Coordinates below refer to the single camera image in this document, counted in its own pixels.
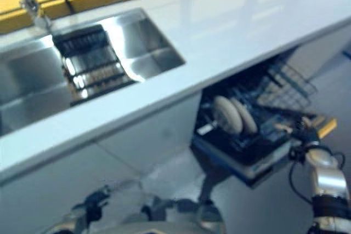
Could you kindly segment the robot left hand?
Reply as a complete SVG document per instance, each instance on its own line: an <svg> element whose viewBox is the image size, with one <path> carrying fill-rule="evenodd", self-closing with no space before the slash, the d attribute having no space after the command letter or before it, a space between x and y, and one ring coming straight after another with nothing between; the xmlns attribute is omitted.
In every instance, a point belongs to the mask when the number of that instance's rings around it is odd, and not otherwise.
<svg viewBox="0 0 351 234"><path fill-rule="evenodd" d="M83 201L87 213L97 213L102 211L102 207L107 205L107 199L110 197L110 193L111 189L105 185L89 194Z"/></svg>

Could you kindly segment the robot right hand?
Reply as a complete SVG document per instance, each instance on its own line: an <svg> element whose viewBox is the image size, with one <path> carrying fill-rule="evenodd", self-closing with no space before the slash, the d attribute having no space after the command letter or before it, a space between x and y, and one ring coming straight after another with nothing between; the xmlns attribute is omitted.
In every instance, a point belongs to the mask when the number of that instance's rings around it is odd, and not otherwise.
<svg viewBox="0 0 351 234"><path fill-rule="evenodd" d="M318 131L306 116L298 117L290 123L275 123L274 128L283 132L294 148L305 149L320 144Z"/></svg>

